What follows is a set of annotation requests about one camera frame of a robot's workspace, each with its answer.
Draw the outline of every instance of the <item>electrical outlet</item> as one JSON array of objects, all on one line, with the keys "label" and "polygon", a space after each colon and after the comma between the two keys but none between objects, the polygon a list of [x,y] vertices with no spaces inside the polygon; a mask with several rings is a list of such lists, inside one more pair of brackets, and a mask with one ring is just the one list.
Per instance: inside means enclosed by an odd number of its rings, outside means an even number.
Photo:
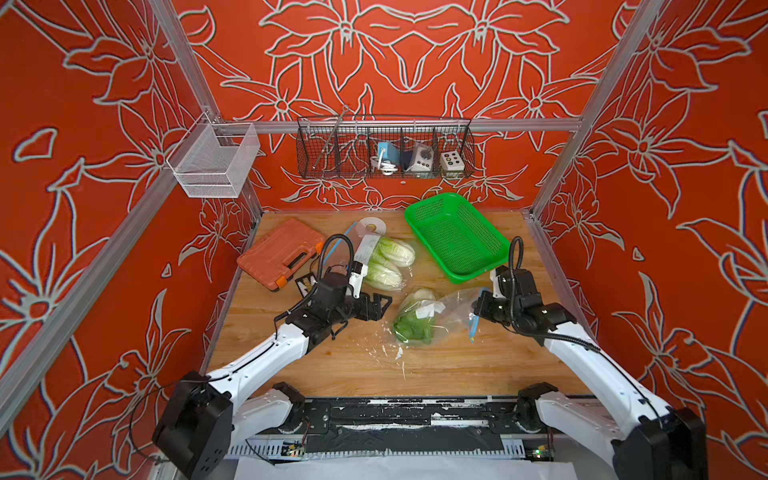
[{"label": "electrical outlet", "polygon": [[444,151],[440,154],[440,165],[447,172],[463,172],[464,161],[458,155],[458,150]]},{"label": "electrical outlet", "polygon": [[410,172],[431,172],[434,154],[430,147],[416,148],[415,158],[408,171]]}]

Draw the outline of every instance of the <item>green plastic basket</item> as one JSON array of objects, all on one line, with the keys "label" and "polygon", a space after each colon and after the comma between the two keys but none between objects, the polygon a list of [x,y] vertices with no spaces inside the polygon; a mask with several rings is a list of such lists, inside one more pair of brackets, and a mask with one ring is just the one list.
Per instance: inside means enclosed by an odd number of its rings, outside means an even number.
[{"label": "green plastic basket", "polygon": [[413,204],[406,208],[406,222],[453,283],[508,259],[509,240],[461,195],[440,194]]}]

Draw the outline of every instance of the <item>white label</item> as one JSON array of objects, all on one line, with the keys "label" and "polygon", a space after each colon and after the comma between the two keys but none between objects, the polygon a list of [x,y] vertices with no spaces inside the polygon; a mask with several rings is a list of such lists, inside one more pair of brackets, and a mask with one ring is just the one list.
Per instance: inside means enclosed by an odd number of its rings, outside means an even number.
[{"label": "white label", "polygon": [[382,236],[378,235],[377,233],[367,233],[365,236],[363,236],[362,240],[360,240],[360,245],[357,247],[355,260],[362,263],[363,265],[368,265],[368,260],[371,260],[373,250],[376,248],[376,244],[379,242],[379,238],[381,237]]},{"label": "white label", "polygon": [[430,302],[416,309],[416,318],[430,318],[435,316],[435,303]]}]

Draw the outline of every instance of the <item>black cable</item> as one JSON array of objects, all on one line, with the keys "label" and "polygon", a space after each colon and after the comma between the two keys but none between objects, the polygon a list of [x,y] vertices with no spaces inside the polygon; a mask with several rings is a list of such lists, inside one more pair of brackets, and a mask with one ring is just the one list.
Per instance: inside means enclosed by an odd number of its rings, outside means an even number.
[{"label": "black cable", "polygon": [[261,458],[265,462],[269,463],[270,465],[274,466],[276,465],[276,462],[274,460],[269,460],[267,457],[262,456],[259,452],[256,451],[256,449],[253,447],[253,445],[248,442],[248,439],[245,439],[245,444],[248,445],[248,448],[251,452],[253,452],[257,457]]},{"label": "black cable", "polygon": [[[515,246],[519,247],[520,254],[518,255],[517,262],[514,261],[515,259]],[[563,340],[564,342],[571,342],[575,343],[576,345],[583,346],[587,350],[592,350],[593,352],[599,352],[600,347],[593,344],[592,342],[587,342],[586,340],[578,339],[574,336],[569,335],[561,335],[559,333],[528,333],[524,332],[523,330],[520,330],[518,328],[516,319],[517,316],[515,315],[515,294],[517,292],[517,277],[515,276],[515,271],[512,269],[512,265],[515,265],[515,269],[520,269],[520,267],[523,264],[523,239],[520,237],[515,237],[512,239],[512,242],[509,244],[509,276],[510,276],[510,284],[511,284],[511,299],[509,300],[508,309],[507,309],[507,317],[509,320],[510,325],[512,325],[512,328],[515,330],[515,333],[522,336],[527,336],[534,339],[550,339],[550,340]]]},{"label": "black cable", "polygon": [[319,253],[315,255],[315,258],[310,262],[310,273],[312,273],[312,267],[315,263],[317,263],[317,260],[319,259]]},{"label": "black cable", "polygon": [[[344,240],[346,242],[346,245],[349,247],[349,263],[346,265],[346,277],[349,279],[349,276],[352,274],[352,261],[355,259],[355,247],[352,245],[352,241],[347,238],[346,235],[343,235],[341,233],[335,233],[328,237],[328,240],[323,244],[323,249],[320,251],[319,257],[317,257],[317,274],[315,275],[315,278],[319,282],[321,278],[323,278],[323,275],[321,273],[323,272],[323,261],[326,257],[326,252],[328,250],[328,247],[334,240]],[[285,312],[281,313],[280,315],[275,317],[275,338],[277,338],[277,322],[284,319],[291,313],[295,312],[299,308],[305,306],[311,299],[314,293],[317,291],[317,283],[312,285],[312,289],[310,292],[301,300],[296,302],[296,305],[290,307]]]},{"label": "black cable", "polygon": [[352,262],[355,259],[355,247],[352,245],[352,241],[347,237],[347,235],[344,235],[343,233],[335,233],[328,237],[328,240],[326,240],[325,244],[323,245],[323,250],[320,252],[320,257],[318,259],[317,264],[317,280],[320,281],[320,278],[322,276],[320,275],[323,271],[323,261],[326,257],[326,250],[330,246],[331,242],[334,240],[343,240],[344,243],[346,243],[347,247],[349,248],[349,262],[346,264],[346,276],[349,278],[349,275],[352,274]]},{"label": "black cable", "polygon": [[244,369],[249,364],[255,362],[258,359],[260,359],[262,355],[264,355],[265,353],[269,352],[272,349],[272,347],[274,347],[274,346],[275,346],[275,343],[270,344],[270,346],[268,346],[262,353],[254,356],[252,359],[248,360],[243,365],[237,367],[235,370],[232,370],[232,373],[230,373],[229,375],[223,376],[220,379],[216,379],[216,380],[208,380],[208,383],[214,382],[214,381],[217,381],[217,380],[223,380],[223,379],[227,378],[228,376],[232,376],[233,374],[238,373],[241,369]]},{"label": "black cable", "polygon": [[331,269],[332,269],[333,267],[335,267],[335,266],[344,266],[344,264],[343,264],[343,263],[337,263],[336,265],[327,266],[327,267],[326,267],[326,272],[325,272],[325,275],[327,275],[327,274],[328,274],[328,273],[331,271]]},{"label": "black cable", "polygon": [[512,270],[512,259],[515,257],[515,245],[520,247],[520,255],[518,255],[518,261],[515,264],[515,268],[519,269],[523,264],[523,239],[515,237],[509,244],[509,269]]},{"label": "black cable", "polygon": [[134,416],[136,415],[136,408],[139,406],[139,404],[144,401],[149,395],[160,392],[162,389],[165,389],[169,386],[173,385],[173,383],[169,383],[167,385],[163,385],[160,387],[156,387],[155,389],[151,389],[149,392],[143,394],[138,402],[136,402],[136,405],[134,405],[134,408],[131,409],[131,415],[128,417],[128,439],[131,441],[131,445],[134,447],[134,450],[136,450],[136,453],[144,457],[145,459],[149,460],[150,462],[154,462],[155,465],[159,465],[161,463],[170,462],[167,458],[158,458],[153,457],[152,455],[147,455],[146,453],[142,452],[140,448],[136,445],[136,441],[134,440]]},{"label": "black cable", "polygon": [[[514,259],[514,256],[515,256],[515,245],[519,246],[519,248],[520,248],[520,254],[518,256],[518,261],[517,261],[517,263],[515,265],[515,268],[519,269],[520,266],[522,265],[522,262],[523,262],[523,239],[520,238],[520,237],[515,237],[515,238],[512,239],[512,242],[509,245],[509,258],[508,258],[508,261],[509,261],[509,276],[511,277],[511,288],[512,288],[511,295],[512,295],[512,299],[509,301],[509,308],[508,308],[507,314],[508,314],[509,322],[512,325],[512,328],[515,329],[514,333],[517,333],[518,335],[532,337],[532,338],[535,338],[535,339],[544,338],[544,339],[550,339],[550,340],[562,340],[564,342],[570,342],[570,343],[574,343],[574,344],[579,345],[579,346],[583,346],[585,349],[590,350],[592,352],[599,353],[605,359],[606,362],[610,363],[611,366],[613,366],[616,369],[616,371],[618,371],[621,374],[621,376],[623,376],[624,379],[627,380],[627,382],[630,384],[630,386],[633,389],[637,390],[637,393],[640,395],[640,397],[642,397],[642,399],[648,404],[648,406],[650,406],[650,409],[653,410],[654,414],[656,415],[656,418],[659,420],[659,426],[663,429],[664,425],[663,425],[663,423],[661,421],[661,416],[659,415],[659,412],[657,412],[657,410],[654,408],[653,404],[650,402],[648,397],[643,395],[643,393],[640,391],[639,388],[635,387],[634,383],[632,383],[632,381],[629,379],[629,377],[627,375],[625,375],[623,371],[621,371],[621,368],[619,368],[618,365],[613,363],[613,361],[611,361],[611,359],[601,351],[599,346],[595,345],[592,342],[588,342],[586,340],[582,340],[582,339],[579,339],[579,338],[576,338],[576,337],[570,336],[570,335],[560,335],[558,333],[549,333],[549,332],[547,332],[547,333],[527,333],[527,332],[521,331],[518,328],[518,326],[517,326],[517,324],[515,322],[515,301],[514,301],[514,298],[515,298],[515,288],[516,288],[516,284],[517,284],[517,279],[515,278],[515,273],[512,271],[512,264],[513,264],[513,259]],[[506,325],[502,325],[502,326],[505,329],[507,329],[507,331],[511,332],[511,330],[509,328],[507,328]]]}]

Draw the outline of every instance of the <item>sticker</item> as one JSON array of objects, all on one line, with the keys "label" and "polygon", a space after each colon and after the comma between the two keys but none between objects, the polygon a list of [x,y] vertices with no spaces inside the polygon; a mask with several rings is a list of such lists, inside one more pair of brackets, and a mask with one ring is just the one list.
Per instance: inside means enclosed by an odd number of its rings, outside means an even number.
[{"label": "sticker", "polygon": [[362,240],[360,240],[360,245],[357,247],[355,260],[362,263],[363,265],[367,265],[368,260],[371,260],[373,250],[376,248],[376,244],[379,242],[379,238],[381,237],[381,235],[377,235],[376,233],[367,233],[365,236],[363,236]]},{"label": "sticker", "polygon": [[429,302],[416,309],[416,318],[430,318],[435,316],[435,303]]},{"label": "sticker", "polygon": [[302,298],[307,296],[312,289],[312,286],[317,283],[317,280],[315,280],[315,274],[312,272],[309,272],[305,276],[300,276],[294,281],[296,282],[296,286],[299,288],[299,293],[301,293]]}]

